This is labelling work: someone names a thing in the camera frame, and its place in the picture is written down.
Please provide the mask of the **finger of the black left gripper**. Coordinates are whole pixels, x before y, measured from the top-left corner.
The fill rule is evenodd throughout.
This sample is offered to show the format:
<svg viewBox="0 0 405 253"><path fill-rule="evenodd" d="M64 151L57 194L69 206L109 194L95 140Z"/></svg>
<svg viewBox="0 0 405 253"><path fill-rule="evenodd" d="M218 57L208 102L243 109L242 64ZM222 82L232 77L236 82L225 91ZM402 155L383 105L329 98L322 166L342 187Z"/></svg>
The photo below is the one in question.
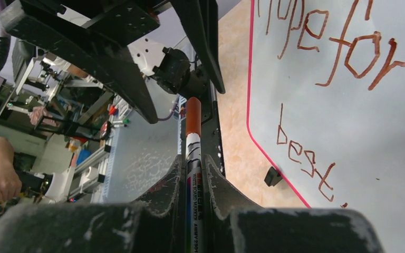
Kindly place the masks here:
<svg viewBox="0 0 405 253"><path fill-rule="evenodd" d="M38 46L96 78L147 122L158 116L128 46L159 27L137 1L13 1L0 13L6 33Z"/></svg>
<svg viewBox="0 0 405 253"><path fill-rule="evenodd" d="M182 27L215 89L226 92L218 60L218 5L215 0L171 0Z"/></svg>

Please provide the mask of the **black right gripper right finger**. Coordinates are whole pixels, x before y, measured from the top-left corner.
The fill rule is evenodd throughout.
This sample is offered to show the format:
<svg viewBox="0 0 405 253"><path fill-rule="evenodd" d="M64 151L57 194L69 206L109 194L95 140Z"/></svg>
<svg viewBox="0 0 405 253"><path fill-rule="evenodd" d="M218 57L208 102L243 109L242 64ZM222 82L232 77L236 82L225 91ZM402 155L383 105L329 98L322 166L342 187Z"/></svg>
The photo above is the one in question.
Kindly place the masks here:
<svg viewBox="0 0 405 253"><path fill-rule="evenodd" d="M211 156L206 172L209 252L383 252L370 222L347 209L264 208L220 173Z"/></svg>

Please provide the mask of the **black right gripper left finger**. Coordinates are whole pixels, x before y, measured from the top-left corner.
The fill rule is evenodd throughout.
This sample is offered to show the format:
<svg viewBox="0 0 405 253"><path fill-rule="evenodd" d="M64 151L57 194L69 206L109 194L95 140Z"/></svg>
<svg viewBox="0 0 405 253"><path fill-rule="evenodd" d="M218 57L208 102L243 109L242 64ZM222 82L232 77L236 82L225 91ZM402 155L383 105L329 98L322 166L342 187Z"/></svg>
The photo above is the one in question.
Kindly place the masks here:
<svg viewBox="0 0 405 253"><path fill-rule="evenodd" d="M20 204L0 218L0 252L185 252L182 158L129 203Z"/></svg>

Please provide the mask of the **white marker pen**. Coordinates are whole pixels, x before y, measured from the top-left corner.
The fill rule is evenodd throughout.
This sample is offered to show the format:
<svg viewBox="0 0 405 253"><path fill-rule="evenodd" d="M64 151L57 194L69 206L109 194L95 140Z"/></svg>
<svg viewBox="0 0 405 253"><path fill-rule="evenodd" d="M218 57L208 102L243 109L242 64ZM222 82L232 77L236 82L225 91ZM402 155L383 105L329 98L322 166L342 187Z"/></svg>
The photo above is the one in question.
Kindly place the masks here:
<svg viewBox="0 0 405 253"><path fill-rule="evenodd" d="M188 134L186 144L186 252L205 252L200 136Z"/></svg>

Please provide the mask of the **brown marker cap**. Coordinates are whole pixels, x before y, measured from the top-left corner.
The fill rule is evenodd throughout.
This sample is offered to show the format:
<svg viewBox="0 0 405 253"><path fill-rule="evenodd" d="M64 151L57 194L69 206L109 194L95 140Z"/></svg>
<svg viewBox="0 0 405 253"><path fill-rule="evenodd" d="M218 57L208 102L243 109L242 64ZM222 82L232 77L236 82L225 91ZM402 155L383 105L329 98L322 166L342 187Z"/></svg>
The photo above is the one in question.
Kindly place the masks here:
<svg viewBox="0 0 405 253"><path fill-rule="evenodd" d="M191 97L186 103L186 136L191 133L201 137L201 102Z"/></svg>

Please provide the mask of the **pink framed whiteboard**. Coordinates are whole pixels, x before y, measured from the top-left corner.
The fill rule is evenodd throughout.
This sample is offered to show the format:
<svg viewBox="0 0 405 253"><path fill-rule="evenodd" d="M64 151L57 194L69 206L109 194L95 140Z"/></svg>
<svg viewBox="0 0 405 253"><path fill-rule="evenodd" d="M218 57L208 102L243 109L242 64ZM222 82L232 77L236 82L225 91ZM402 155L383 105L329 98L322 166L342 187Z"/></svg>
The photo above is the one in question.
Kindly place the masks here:
<svg viewBox="0 0 405 253"><path fill-rule="evenodd" d="M405 1L252 1L247 128L311 208L405 252Z"/></svg>

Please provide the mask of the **operator's bare forearm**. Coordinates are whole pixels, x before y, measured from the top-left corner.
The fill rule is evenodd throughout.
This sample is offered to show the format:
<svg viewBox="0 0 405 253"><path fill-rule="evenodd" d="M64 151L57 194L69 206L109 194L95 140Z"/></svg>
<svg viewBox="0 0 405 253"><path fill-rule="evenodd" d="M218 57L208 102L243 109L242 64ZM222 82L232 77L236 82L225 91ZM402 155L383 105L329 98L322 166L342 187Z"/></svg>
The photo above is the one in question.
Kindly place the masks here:
<svg viewBox="0 0 405 253"><path fill-rule="evenodd" d="M0 172L14 171L14 148L4 137L0 137Z"/></svg>

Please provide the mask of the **operator's bare hand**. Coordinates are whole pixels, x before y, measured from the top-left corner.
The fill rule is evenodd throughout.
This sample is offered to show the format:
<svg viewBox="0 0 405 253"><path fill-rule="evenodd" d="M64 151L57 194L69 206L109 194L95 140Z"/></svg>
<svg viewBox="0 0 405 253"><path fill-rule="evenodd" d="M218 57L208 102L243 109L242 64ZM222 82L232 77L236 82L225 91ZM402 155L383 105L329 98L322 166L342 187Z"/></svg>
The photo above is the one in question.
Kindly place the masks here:
<svg viewBox="0 0 405 253"><path fill-rule="evenodd" d="M0 167L0 203L18 197L22 182L12 165Z"/></svg>

